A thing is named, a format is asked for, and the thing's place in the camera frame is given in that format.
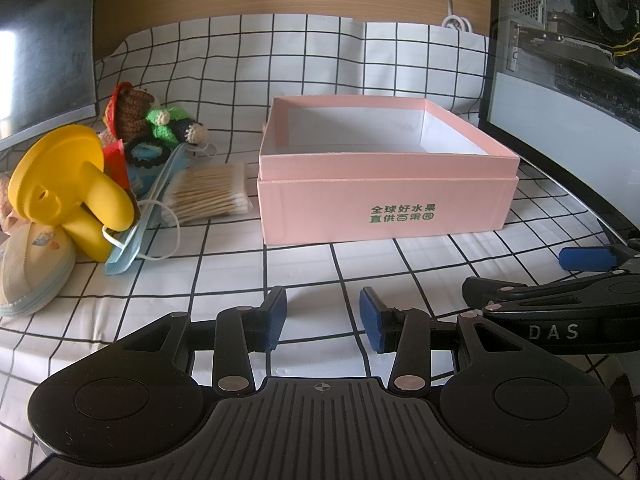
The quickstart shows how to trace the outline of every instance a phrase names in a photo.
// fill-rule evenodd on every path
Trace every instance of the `power cord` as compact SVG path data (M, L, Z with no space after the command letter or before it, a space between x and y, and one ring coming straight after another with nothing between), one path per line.
M447 12L449 15L443 20L442 26L445 28L454 28L460 32L473 32L474 28L471 22L453 13L453 0L447 0Z

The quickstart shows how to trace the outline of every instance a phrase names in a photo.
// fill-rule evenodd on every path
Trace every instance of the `white elastic strap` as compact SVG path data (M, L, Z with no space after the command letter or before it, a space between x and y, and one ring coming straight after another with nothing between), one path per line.
M169 254L166 254L165 256L148 256L148 254L137 254L136 257L137 258L141 258L143 260L151 260L151 261L166 260L167 258L170 258L175 253L177 253L178 249L180 248L180 221L178 220L178 217L175 215L174 211L167 204L163 204L159 200L153 200L153 199L149 198L149 199L146 199L146 200L139 200L139 202L138 202L138 205L145 205L145 204L159 205L161 208L167 210L169 212L169 214L174 218L174 222L175 222L175 247L174 247L173 251L171 251ZM126 246L123 243L121 243L119 240L116 240L116 238L114 238L110 234L108 234L106 229L107 229L107 227L103 225L102 226L102 236L104 236L109 243L115 245L119 249L123 249L124 250L124 248Z
M447 0L447 17L442 22L445 28L455 28L460 32L473 32L471 22L466 18L461 18L453 13L453 0Z
M213 146L213 153L211 154L207 153L207 148L209 146ZM207 156L214 156L218 152L218 149L213 142L207 142L202 148L200 148L199 146L193 146L192 144L186 144L185 149L191 150L192 152L203 152Z

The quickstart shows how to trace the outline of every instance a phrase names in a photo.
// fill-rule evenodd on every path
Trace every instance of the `red hat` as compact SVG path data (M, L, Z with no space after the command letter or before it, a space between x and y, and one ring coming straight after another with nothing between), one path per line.
M123 88L133 88L133 85L129 81L123 81L116 85L116 89L113 91L113 94L111 94L111 99L109 99L109 103L104 110L104 117L102 118L104 125L117 139L119 139L120 136L116 132L116 104L120 90Z

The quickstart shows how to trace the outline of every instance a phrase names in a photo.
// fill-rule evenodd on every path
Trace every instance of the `black ring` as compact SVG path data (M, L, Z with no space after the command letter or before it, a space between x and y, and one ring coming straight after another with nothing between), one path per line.
M133 155L132 150L137 145L143 144L143 143L150 144L152 146L159 146L160 148L162 148L162 153L156 156L156 158L152 158L151 160L141 160L139 158L136 158ZM134 165L136 168L147 168L148 170L155 166L160 166L160 164L164 164L170 155L171 155L171 149L169 149L169 147L164 142L162 142L162 140L156 139L153 136L143 136L143 137L139 137L137 139L131 140L127 143L127 146L124 149L124 157L129 164Z

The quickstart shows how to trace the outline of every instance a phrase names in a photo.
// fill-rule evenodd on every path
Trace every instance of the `ribbed black surface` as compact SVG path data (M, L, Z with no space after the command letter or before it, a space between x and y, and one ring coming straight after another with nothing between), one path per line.
M162 458L119 468L90 468L54 458L30 478L593 480L616 477L590 459L553 468L525 468L479 456L440 427L426 402L393 396L383 390L376 379L269 378L265 387L253 396L220 402L199 434Z

